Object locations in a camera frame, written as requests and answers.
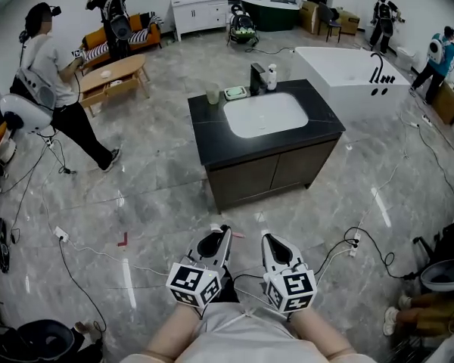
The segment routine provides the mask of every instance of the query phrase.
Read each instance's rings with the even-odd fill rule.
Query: white t-shirt
[[[71,52],[59,49],[54,38],[41,34],[29,39],[23,50],[22,66],[29,64],[35,50],[38,48],[32,68],[38,72],[42,79],[55,87],[57,95],[56,108],[72,105],[77,102],[78,95],[72,91],[70,85],[64,83],[59,77],[59,71],[65,69],[74,61]]]
[[[244,315],[240,304],[209,304],[197,329],[196,340],[177,363],[328,363],[315,345],[295,339],[268,315]],[[162,359],[131,355],[121,363],[160,363]],[[364,355],[344,355],[331,363],[375,363]]]

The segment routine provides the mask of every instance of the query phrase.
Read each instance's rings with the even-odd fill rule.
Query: sofa
[[[131,51],[149,45],[159,45],[161,47],[160,28],[156,23],[151,23],[151,18],[150,14],[136,14],[129,18],[133,31],[133,35],[129,39]],[[82,40],[81,48],[86,51],[86,63],[82,66],[82,70],[110,60],[104,27],[86,35]]]

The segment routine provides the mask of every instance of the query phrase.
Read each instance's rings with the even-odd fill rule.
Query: man
[[[130,49],[129,43],[127,40],[120,40],[114,34],[110,21],[104,16],[104,6],[106,5],[107,0],[88,0],[86,3],[86,10],[94,10],[99,8],[101,10],[101,22],[104,25],[104,32],[106,33],[107,47],[109,48],[109,53],[113,61],[118,61],[129,56]]]
[[[432,39],[439,39],[440,34],[437,33],[432,36]],[[440,64],[435,63],[433,60],[429,60],[424,70],[418,75],[417,79],[412,83],[410,93],[415,96],[414,91],[420,87],[425,81],[432,77],[431,85],[425,95],[424,103],[431,105],[434,100],[437,90],[440,84],[446,78],[449,73],[452,61],[454,60],[454,29],[447,26],[444,28],[444,36],[442,38],[444,47],[444,58]]]
[[[89,123],[86,112],[78,102],[68,83],[83,63],[74,59],[69,51],[58,48],[47,34],[52,30],[51,8],[47,3],[33,7],[25,19],[26,37],[23,65],[40,74],[50,86],[55,87],[57,99],[51,125],[78,144],[105,172],[120,157],[120,149],[109,151],[101,145]]]
[[[122,363],[375,363],[356,354],[348,340],[313,309],[291,316],[299,339],[289,333],[278,316],[269,316],[271,312],[245,311],[227,275],[225,288],[204,313],[177,305],[146,351]]]
[[[380,35],[383,33],[384,36],[380,43],[380,52],[383,55],[387,53],[388,42],[393,35],[394,12],[396,12],[396,19],[400,21],[402,12],[400,12],[400,9],[393,2],[378,0],[373,8],[373,20],[370,23],[374,24],[375,28],[370,38],[370,45],[373,49],[380,39]]]

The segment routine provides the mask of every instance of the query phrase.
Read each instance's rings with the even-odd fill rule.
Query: faucet
[[[266,71],[259,64],[250,65],[250,95],[259,95],[260,89],[266,88],[266,81],[260,76]]]
[[[384,60],[377,52],[374,52],[372,55],[370,55],[370,57],[373,57],[374,55],[377,55],[380,58],[380,62],[381,62],[380,70],[378,71],[377,79],[375,80],[375,83],[378,83],[378,80],[380,79],[381,71],[384,69]],[[372,79],[370,79],[370,83],[373,82],[373,79],[375,77],[375,74],[377,73],[377,70],[378,70],[378,67],[375,68],[375,71],[373,72],[373,75],[372,75]]]

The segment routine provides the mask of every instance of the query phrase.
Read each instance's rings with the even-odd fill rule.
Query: white bathtub
[[[290,79],[308,79],[342,123],[396,116],[410,84],[385,59],[381,77],[395,76],[395,80],[370,83],[373,71],[380,67],[380,59],[371,54],[346,48],[298,47]]]

